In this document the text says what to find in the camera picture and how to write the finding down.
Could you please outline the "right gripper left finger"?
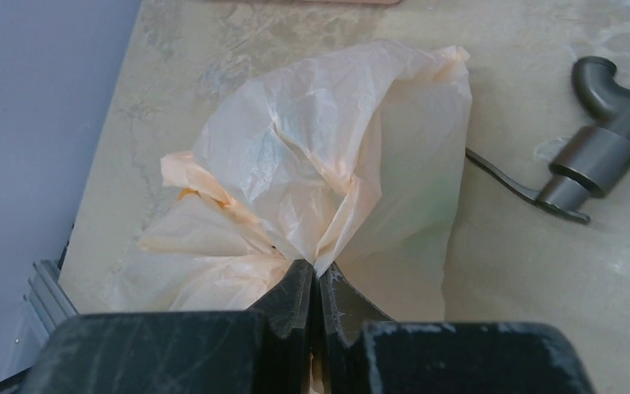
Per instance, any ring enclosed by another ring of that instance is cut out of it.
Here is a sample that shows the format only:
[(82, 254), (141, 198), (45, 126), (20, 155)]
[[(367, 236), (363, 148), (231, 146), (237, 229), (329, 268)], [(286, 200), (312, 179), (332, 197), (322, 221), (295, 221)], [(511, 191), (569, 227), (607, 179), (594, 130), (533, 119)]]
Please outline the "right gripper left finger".
[(283, 278), (248, 308), (266, 323), (259, 350), (256, 393), (307, 393), (311, 370), (314, 271), (296, 260)]

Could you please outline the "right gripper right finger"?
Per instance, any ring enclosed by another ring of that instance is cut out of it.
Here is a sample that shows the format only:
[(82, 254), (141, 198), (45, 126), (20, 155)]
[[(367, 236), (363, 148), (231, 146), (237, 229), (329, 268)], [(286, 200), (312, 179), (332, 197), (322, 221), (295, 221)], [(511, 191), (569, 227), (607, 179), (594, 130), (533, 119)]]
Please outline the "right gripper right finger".
[(322, 381), (326, 393), (359, 393), (366, 383), (362, 328), (391, 321), (348, 281), (336, 263), (317, 280)]

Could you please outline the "translucent plastic bag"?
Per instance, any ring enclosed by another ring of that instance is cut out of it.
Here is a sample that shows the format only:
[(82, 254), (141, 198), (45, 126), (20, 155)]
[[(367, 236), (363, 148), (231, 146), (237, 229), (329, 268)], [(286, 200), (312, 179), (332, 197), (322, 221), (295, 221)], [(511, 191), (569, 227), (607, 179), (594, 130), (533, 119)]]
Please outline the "translucent plastic bag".
[(180, 194), (123, 259), (109, 308), (246, 309), (302, 259), (392, 318), (442, 319), (468, 58), (377, 40), (246, 81), (161, 159)]

